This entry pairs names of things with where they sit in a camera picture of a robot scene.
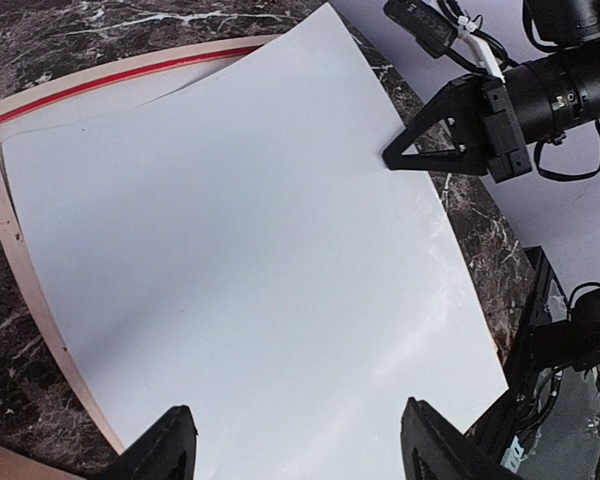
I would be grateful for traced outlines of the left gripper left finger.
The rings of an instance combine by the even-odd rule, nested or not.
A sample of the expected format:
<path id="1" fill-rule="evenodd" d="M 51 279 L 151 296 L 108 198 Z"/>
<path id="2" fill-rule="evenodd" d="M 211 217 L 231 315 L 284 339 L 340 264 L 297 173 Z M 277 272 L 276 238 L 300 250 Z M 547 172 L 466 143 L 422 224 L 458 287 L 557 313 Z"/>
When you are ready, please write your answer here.
<path id="1" fill-rule="evenodd" d="M 192 480 L 197 429 L 188 406 L 173 406 L 151 425 L 98 479 Z"/>

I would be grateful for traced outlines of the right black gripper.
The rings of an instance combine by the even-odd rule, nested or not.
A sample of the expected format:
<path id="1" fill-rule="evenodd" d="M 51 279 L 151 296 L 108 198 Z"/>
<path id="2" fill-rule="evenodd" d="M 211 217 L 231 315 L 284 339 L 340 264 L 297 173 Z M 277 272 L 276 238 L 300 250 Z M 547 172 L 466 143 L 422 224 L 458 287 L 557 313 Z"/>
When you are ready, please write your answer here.
<path id="1" fill-rule="evenodd" d="M 540 166 L 546 144 L 560 144 L 566 132 L 592 122 L 600 142 L 600 39 L 528 61 L 505 74 L 505 87 L 524 137 L 522 174 L 537 168 L 556 182 L 588 180 L 596 169 L 565 174 Z M 447 83 L 411 118 L 382 153 L 392 171 L 464 175 L 488 173 L 489 147 L 481 123 L 486 112 L 484 77 Z M 534 144 L 533 158 L 527 145 Z"/>

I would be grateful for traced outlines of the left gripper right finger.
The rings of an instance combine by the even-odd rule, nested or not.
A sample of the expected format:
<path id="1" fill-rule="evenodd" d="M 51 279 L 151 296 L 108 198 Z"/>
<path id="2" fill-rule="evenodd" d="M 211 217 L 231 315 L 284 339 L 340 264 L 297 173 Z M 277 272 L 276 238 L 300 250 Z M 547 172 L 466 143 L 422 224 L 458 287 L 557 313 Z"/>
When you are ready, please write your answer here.
<path id="1" fill-rule="evenodd" d="M 519 476 L 489 459 L 429 403 L 409 397 L 401 419 L 407 480 L 514 480 Z"/>

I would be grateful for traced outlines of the landscape photo print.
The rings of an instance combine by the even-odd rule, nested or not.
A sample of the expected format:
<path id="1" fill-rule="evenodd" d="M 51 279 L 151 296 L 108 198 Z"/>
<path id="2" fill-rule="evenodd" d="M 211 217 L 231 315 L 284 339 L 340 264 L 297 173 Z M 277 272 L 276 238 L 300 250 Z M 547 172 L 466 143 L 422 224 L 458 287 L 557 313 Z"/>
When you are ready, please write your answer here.
<path id="1" fill-rule="evenodd" d="M 332 7 L 155 112 L 113 149 L 122 227 L 92 241 L 105 301 L 139 310 L 107 356 L 122 426 L 189 406 L 200 479 L 400 479 L 409 397 L 463 431 L 506 391 L 437 192 L 385 167 L 402 122 Z"/>

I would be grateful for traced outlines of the white mat board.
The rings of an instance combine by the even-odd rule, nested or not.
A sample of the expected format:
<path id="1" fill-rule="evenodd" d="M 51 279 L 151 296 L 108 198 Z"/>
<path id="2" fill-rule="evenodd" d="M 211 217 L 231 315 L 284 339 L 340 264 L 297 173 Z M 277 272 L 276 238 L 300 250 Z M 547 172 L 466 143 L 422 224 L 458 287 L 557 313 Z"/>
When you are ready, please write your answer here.
<path id="1" fill-rule="evenodd" d="M 137 107 L 202 80 L 252 53 L 254 46 L 222 50 L 169 66 L 151 65 L 137 73 L 115 74 L 86 88 L 53 94 L 0 119 L 0 145 L 8 138 Z"/>

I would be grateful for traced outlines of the red wooden picture frame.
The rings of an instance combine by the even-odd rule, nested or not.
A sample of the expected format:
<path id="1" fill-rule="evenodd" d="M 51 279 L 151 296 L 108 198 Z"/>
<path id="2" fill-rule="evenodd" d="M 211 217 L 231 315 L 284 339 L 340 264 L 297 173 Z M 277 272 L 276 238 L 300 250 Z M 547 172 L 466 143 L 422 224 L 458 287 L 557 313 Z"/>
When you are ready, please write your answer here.
<path id="1" fill-rule="evenodd" d="M 168 71 L 212 64 L 216 72 L 269 42 L 268 36 L 211 41 L 134 56 L 93 67 L 0 101 L 0 128 L 34 112 L 105 87 L 137 79 L 155 82 Z M 138 307 L 105 301 L 114 289 L 101 280 L 106 266 L 93 246 L 94 234 L 121 230 L 111 220 L 119 177 L 114 147 L 123 129 L 146 114 L 162 125 L 155 107 L 166 95 L 107 113 L 83 115 L 58 125 L 0 138 L 0 241 L 28 310 L 56 364 L 111 447 L 122 452 L 142 431 L 124 427 L 105 395 L 113 367 L 116 314 L 135 316 Z"/>

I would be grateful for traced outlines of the brown cardboard backing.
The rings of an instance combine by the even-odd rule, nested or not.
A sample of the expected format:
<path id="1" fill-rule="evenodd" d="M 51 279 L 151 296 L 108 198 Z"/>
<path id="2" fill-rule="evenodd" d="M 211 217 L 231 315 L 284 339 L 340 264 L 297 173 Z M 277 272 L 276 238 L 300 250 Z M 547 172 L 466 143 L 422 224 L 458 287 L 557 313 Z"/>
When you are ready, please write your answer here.
<path id="1" fill-rule="evenodd" d="M 79 476 L 31 460 L 0 446 L 0 479 L 79 479 Z"/>

